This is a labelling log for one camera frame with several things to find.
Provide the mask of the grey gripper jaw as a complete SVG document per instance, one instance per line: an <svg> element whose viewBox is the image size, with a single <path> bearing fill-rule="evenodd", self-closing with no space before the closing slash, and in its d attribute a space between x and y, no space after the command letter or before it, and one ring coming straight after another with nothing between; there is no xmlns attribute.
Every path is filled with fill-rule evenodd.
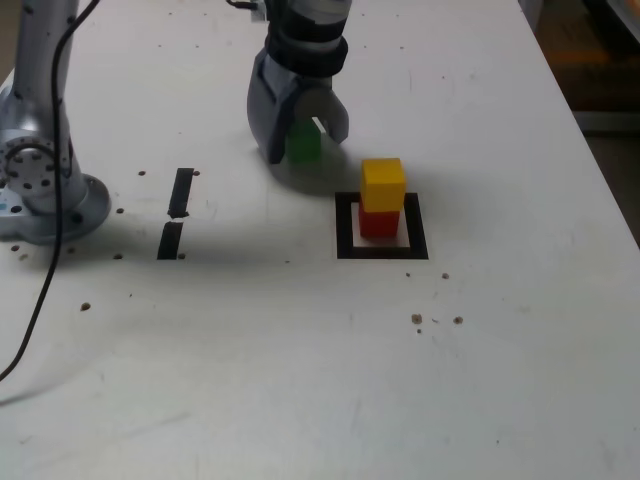
<svg viewBox="0 0 640 480"><path fill-rule="evenodd" d="M337 144L349 135L349 115L330 88L305 90L298 99L299 118L317 118L328 136Z"/></svg>
<svg viewBox="0 0 640 480"><path fill-rule="evenodd" d="M247 96L247 115L260 153L279 164L285 138L294 120L301 77L277 63L267 52L255 58Z"/></svg>

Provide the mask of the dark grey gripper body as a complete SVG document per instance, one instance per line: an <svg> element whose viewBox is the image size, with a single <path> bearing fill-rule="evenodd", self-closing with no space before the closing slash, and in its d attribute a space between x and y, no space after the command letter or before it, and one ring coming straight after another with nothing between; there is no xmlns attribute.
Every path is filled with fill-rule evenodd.
<svg viewBox="0 0 640 480"><path fill-rule="evenodd" d="M296 78L297 90L300 96L320 94L325 95L332 91L332 78L315 78L298 76Z"/></svg>

